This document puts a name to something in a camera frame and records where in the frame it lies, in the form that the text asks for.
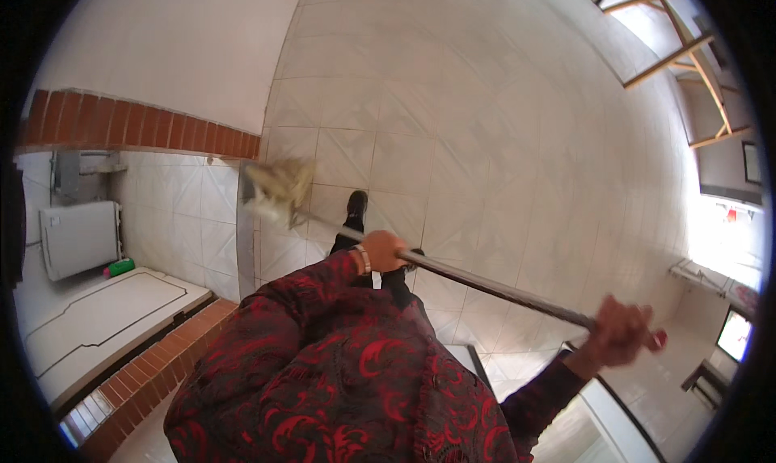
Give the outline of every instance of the mop handle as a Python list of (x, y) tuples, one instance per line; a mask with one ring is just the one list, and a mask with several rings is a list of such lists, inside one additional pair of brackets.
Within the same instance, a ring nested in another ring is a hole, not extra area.
[[(324, 225), (328, 225), (332, 229), (339, 232), (339, 234), (356, 240), (359, 243), (364, 240), (364, 233), (361, 233), (355, 229), (351, 229), (345, 225), (336, 225), (329, 221), (322, 219), (307, 211), (297, 210), (296, 213), (299, 216), (306, 217), (311, 220), (315, 220)], [(448, 264), (440, 263), (430, 257), (422, 256), (412, 251), (401, 251), (396, 253), (396, 257), (403, 259), (412, 264), (417, 264), (420, 267), (424, 267), (432, 273), (436, 273), (445, 278), (451, 279), (454, 282), (465, 284), (470, 288), (480, 290), (480, 292), (487, 293), (489, 295), (496, 296), (501, 299), (505, 299), (509, 302), (516, 303), (520, 306), (530, 308), (546, 315), (554, 316), (558, 320), (564, 322), (573, 323), (574, 325), (581, 326), (587, 330), (592, 330), (595, 327), (595, 320), (589, 316), (577, 313), (568, 308), (554, 305), (538, 296), (531, 293), (524, 292), (517, 288), (512, 288), (506, 284), (495, 282), (488, 278), (483, 278), (479, 274), (469, 273), (458, 269), (457, 267), (450, 266)]]

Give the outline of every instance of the bracelet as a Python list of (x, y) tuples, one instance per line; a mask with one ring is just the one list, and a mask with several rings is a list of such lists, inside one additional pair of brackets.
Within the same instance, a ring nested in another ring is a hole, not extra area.
[(369, 263), (369, 255), (366, 254), (366, 249), (361, 244), (354, 246), (355, 250), (361, 253), (361, 258), (364, 260), (364, 274), (372, 272), (372, 264)]

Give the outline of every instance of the mop head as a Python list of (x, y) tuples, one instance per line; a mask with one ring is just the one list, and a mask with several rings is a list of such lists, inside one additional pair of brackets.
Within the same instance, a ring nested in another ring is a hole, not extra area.
[(305, 222), (296, 215), (313, 187), (315, 160), (289, 158), (273, 164), (247, 163), (245, 205), (256, 215), (291, 229)]

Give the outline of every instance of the red cloth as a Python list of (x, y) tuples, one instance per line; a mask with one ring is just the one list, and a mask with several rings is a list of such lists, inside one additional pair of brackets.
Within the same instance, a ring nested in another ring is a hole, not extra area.
[(164, 420), (179, 461), (531, 461), (584, 382), (556, 359), (499, 406), (356, 269), (340, 251), (243, 300)]

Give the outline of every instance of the red tile edge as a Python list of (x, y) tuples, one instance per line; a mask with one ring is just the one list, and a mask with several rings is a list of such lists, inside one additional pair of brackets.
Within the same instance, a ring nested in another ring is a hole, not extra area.
[(237, 308), (237, 303), (216, 300), (103, 382), (97, 390), (115, 410), (86, 438), (82, 454), (90, 461), (108, 461), (134, 428), (193, 372)]
[(77, 90), (36, 90), (18, 153), (44, 147), (183, 150), (255, 158), (259, 137), (130, 99)]

